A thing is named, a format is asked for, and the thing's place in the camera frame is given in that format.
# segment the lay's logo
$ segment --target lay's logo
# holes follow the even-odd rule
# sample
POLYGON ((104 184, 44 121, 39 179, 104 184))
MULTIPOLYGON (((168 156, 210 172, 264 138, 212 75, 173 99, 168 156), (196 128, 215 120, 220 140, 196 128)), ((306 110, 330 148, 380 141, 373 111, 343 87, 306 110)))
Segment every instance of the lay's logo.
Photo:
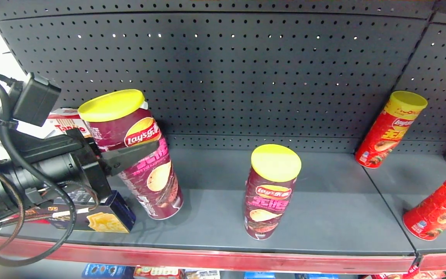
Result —
POLYGON ((161 131, 152 117, 145 117, 136 122, 127 132, 124 143, 126 146, 136 145, 143 141, 159 140, 161 131))
POLYGON ((398 127, 409 127, 413 122, 414 122, 414 120, 406 120, 406 119, 402 119, 402 118, 397 118, 393 122, 392 126, 393 127, 395 127, 395 126, 398 126, 398 127))
POLYGON ((292 189, 276 185, 260 185, 256 187, 256 194, 263 198, 285 200, 292 194, 292 189))

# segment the yellow canister top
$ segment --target yellow canister top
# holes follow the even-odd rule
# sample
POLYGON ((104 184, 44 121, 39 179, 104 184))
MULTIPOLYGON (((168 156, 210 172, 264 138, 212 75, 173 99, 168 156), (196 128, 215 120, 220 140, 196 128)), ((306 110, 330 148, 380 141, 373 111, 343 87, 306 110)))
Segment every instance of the yellow canister top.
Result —
POLYGON ((251 155, 254 171, 264 179, 287 182, 299 175, 302 162, 289 148, 281 145, 262 145, 251 155))
POLYGON ((78 114, 87 122, 111 121, 133 113, 144 100, 140 90, 120 90, 83 103, 78 114))
POLYGON ((421 111, 428 105, 424 97, 408 91, 393 92, 390 101, 396 103, 404 111, 421 111))

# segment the store shelving unit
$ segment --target store shelving unit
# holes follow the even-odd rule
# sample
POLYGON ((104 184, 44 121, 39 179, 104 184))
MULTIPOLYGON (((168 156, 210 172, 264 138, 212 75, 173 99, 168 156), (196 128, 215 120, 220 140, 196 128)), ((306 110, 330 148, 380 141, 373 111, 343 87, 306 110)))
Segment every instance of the store shelving unit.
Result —
MULTIPOLYGON (((446 178, 446 15, 432 4, 0 0, 2 37, 24 71, 63 88, 57 106, 124 88, 146 94, 185 195, 165 221, 130 197, 132 233, 76 231, 50 258, 374 274, 423 256, 422 269, 446 270, 446 232, 423 243, 400 223, 406 203, 446 178), (398 154, 365 170, 352 153, 392 90, 430 105, 398 154), (264 143, 299 152, 303 170, 274 235, 255 241, 242 203, 251 150, 264 143)), ((32 256, 60 233, 27 224, 2 253, 32 256)))

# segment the red chip canister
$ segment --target red chip canister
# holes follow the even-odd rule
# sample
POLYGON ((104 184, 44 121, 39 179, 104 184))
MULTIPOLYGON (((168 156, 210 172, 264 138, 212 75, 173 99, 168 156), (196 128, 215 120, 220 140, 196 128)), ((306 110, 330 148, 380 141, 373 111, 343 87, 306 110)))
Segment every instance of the red chip canister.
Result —
POLYGON ((368 168, 381 166, 427 105, 428 101, 416 93, 393 92, 355 153, 356 161, 368 168))
POLYGON ((405 227, 422 240, 434 240, 446 230, 446 180, 434 193, 403 216, 405 227))
POLYGON ((302 166, 299 156, 281 145, 262 145, 251 155, 244 226, 257 240, 271 236, 292 198, 302 166))
POLYGON ((102 152, 159 140, 159 148, 118 176, 129 187, 149 216, 167 219, 177 213, 184 199, 173 171, 166 139, 147 110, 139 90, 121 90, 92 99, 78 108, 102 152))

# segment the black cable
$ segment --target black cable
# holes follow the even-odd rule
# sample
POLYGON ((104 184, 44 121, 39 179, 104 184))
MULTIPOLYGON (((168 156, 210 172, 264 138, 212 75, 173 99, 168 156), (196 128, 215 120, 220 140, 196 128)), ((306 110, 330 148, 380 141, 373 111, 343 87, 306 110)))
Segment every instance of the black cable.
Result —
POLYGON ((6 83, 8 86, 11 86, 17 80, 14 79, 14 78, 7 77, 7 76, 4 76, 4 75, 0 74, 0 81, 6 83))
MULTIPOLYGON (((94 205, 92 206, 92 208, 89 208, 89 211, 95 210, 98 206, 99 206, 99 198, 97 196, 97 192, 92 189, 92 187, 81 183, 81 182, 76 182, 76 181, 65 181, 65 182, 60 182, 59 185, 61 185, 62 183, 67 184, 67 187, 70 187, 69 184, 76 184, 79 187, 83 188, 87 193, 89 193, 89 195, 92 196, 93 200, 94 200, 94 205)), ((28 222, 28 221, 35 221, 35 220, 42 220, 42 219, 48 219, 53 217, 52 214, 36 214, 36 215, 31 215, 28 217, 25 217, 24 222, 28 222)), ((6 226, 10 226, 13 225, 15 223, 17 223, 17 218, 14 219, 10 219, 10 220, 6 220, 6 221, 1 221, 0 222, 0 228, 6 227, 6 226)))
MULTIPOLYGON (((1 86, 1 84, 0 84, 0 99, 1 99, 0 120, 2 121, 12 120, 12 115, 10 113, 11 108, 9 104, 9 96, 6 93, 5 89, 1 86)), ((63 189, 61 189, 57 184, 55 184, 55 182, 46 177, 38 169, 36 169, 31 164, 29 164, 25 159, 23 159, 23 157, 20 155, 18 150, 16 150, 15 146, 13 145, 13 142, 11 141, 8 127, 0 126, 0 140, 2 145, 5 147, 6 151, 8 152, 10 158, 13 161, 19 163, 24 169, 26 169, 30 174, 32 174, 38 180, 42 181, 50 189, 56 191, 57 194, 63 199, 65 204, 69 207, 70 211, 70 222, 63 237, 60 238, 60 240, 58 240, 55 243, 55 245, 53 245, 53 247, 48 249, 46 252, 32 258, 26 258, 25 260, 9 260, 7 258, 3 258, 2 256, 0 256, 0 265, 5 265, 8 267, 19 267, 22 265, 30 265, 32 263, 42 260, 43 258, 46 258, 50 254, 55 252, 57 249, 59 249, 59 247, 64 242, 66 242, 66 240, 71 235, 73 228, 75 227, 75 223, 77 220, 77 212, 73 201, 63 189)))
POLYGON ((20 230, 22 229, 23 222, 25 221, 25 209, 23 206, 23 200, 20 196, 20 193, 17 191, 15 185, 11 180, 9 180, 3 173, 0 172, 0 180, 2 182, 2 185, 9 191, 15 198, 16 203, 18 205, 18 213, 19 217, 17 220, 17 225, 11 234, 11 236, 0 246, 0 250, 3 249, 5 246, 7 246, 10 242, 12 242, 18 233, 20 233, 20 230))

